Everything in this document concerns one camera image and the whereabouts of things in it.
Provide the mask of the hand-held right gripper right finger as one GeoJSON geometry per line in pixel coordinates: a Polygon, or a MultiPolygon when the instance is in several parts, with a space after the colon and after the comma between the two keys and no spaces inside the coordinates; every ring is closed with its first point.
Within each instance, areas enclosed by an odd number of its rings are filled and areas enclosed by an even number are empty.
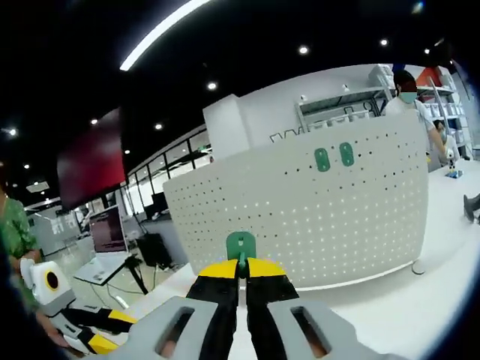
{"type": "Polygon", "coordinates": [[[249,257],[247,267],[247,326],[258,359],[402,358],[374,351],[328,306],[300,298],[276,263],[249,257]]]}

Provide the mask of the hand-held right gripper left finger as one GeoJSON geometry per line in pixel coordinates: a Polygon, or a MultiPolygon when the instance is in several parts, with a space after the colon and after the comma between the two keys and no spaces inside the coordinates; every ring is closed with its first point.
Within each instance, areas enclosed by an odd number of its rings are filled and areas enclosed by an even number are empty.
{"type": "Polygon", "coordinates": [[[132,325],[105,359],[227,359],[239,303],[238,260],[209,265],[185,297],[174,296],[132,325]]]}

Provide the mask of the person's left hand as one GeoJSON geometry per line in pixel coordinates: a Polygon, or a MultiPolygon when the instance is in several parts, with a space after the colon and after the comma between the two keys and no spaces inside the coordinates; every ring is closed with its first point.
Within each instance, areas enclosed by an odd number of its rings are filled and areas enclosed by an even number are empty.
{"type": "Polygon", "coordinates": [[[48,337],[58,346],[67,349],[70,345],[64,339],[64,337],[59,333],[57,328],[51,323],[49,318],[45,316],[41,311],[35,312],[36,319],[41,325],[43,330],[46,332],[48,337]]]}

